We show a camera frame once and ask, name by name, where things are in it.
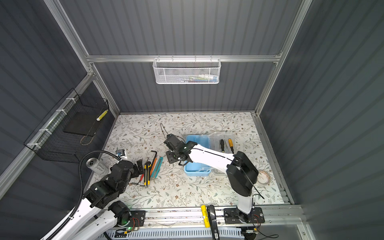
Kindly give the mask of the orange handled screwdriver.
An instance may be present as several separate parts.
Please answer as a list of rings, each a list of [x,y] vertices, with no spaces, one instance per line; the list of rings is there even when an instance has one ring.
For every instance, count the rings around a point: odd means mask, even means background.
[[[229,143],[229,147],[231,149],[231,152],[234,154],[235,150],[234,150],[234,144],[233,144],[232,139],[228,139],[228,143]]]

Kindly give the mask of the yellow black handled screwdriver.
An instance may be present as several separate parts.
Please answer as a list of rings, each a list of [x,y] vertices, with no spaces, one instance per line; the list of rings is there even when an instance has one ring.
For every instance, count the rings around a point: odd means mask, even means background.
[[[220,149],[222,153],[225,152],[225,141],[223,139],[220,139]]]

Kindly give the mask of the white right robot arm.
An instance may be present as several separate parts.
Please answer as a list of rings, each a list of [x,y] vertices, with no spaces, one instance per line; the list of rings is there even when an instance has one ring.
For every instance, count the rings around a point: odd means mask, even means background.
[[[181,166],[189,163],[207,165],[227,175],[232,189],[238,195],[237,209],[249,215],[253,206],[253,189],[258,180],[259,171],[245,153],[238,151],[227,154],[214,151],[193,142],[183,142],[176,135],[168,134],[164,144],[168,147],[166,156],[170,164]]]

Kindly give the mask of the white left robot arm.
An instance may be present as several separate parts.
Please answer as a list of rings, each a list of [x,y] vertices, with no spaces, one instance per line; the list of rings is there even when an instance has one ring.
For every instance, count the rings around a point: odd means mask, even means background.
[[[93,154],[101,153],[118,160],[107,176],[84,190],[83,163]],[[95,240],[116,225],[127,227],[133,219],[129,207],[117,198],[124,193],[131,178],[140,175],[138,165],[104,150],[84,155],[79,163],[81,193],[74,208],[43,240]]]

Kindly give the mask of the blue clear plastic tool box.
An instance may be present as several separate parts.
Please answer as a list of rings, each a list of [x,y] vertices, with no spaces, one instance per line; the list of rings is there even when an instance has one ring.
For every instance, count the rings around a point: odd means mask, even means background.
[[[188,177],[207,177],[211,173],[225,175],[227,165],[234,160],[234,154],[226,147],[222,153],[220,139],[226,140],[224,135],[188,135],[186,142],[197,143],[191,150],[191,163],[184,166],[184,172]]]

